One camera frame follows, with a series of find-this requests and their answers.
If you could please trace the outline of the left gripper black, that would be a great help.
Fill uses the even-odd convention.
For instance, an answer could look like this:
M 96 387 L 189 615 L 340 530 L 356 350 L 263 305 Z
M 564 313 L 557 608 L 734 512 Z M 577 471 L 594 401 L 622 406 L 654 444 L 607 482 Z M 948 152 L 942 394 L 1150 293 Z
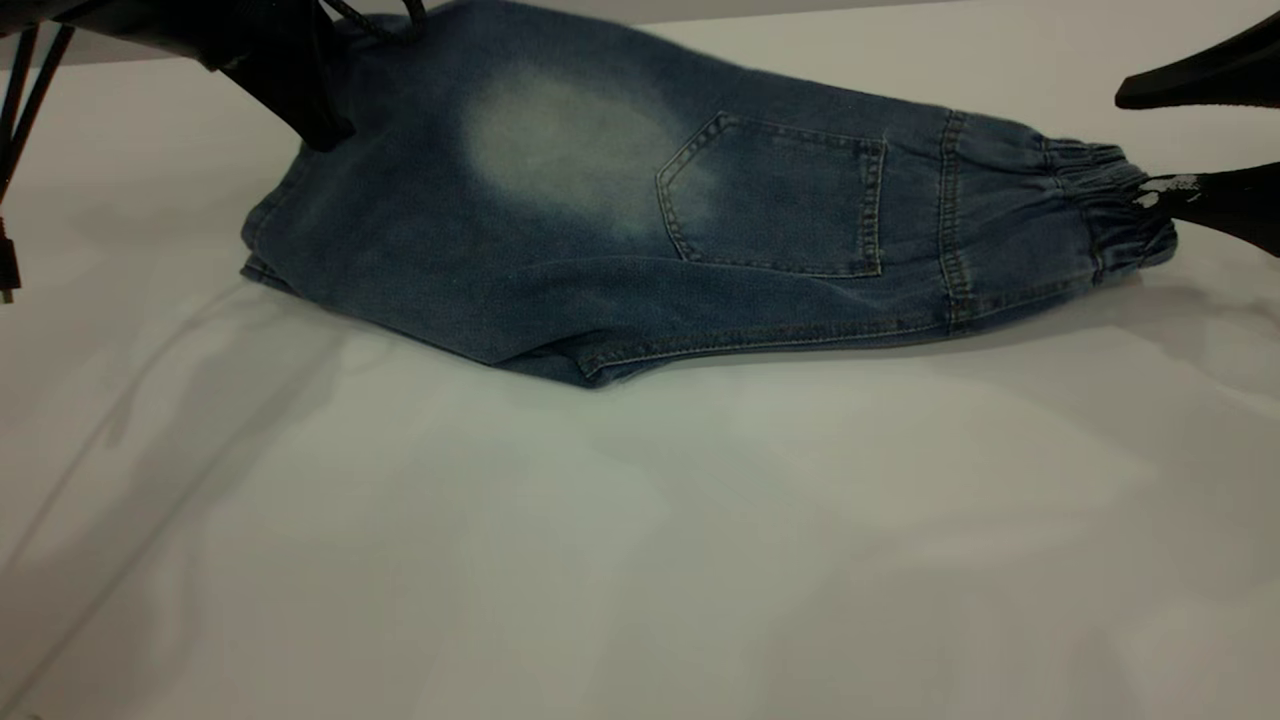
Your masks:
M 90 29 L 220 70 L 317 152 L 355 135 L 315 45 L 317 1 L 92 1 Z

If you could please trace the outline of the right gripper white-marked black finger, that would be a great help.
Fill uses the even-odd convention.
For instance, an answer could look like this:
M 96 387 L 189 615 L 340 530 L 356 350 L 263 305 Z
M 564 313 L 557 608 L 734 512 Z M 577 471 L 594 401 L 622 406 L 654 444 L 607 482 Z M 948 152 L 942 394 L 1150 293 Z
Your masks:
M 1279 164 L 1160 176 L 1138 187 L 1135 204 L 1206 227 L 1279 256 Z

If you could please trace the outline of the right gripper plain black finger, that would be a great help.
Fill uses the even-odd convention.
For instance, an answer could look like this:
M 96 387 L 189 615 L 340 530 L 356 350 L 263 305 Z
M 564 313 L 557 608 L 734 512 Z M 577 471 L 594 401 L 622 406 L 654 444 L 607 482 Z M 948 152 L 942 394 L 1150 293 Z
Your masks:
M 1114 96 L 1116 108 L 1279 108 L 1279 14 L 1220 44 L 1137 76 Z

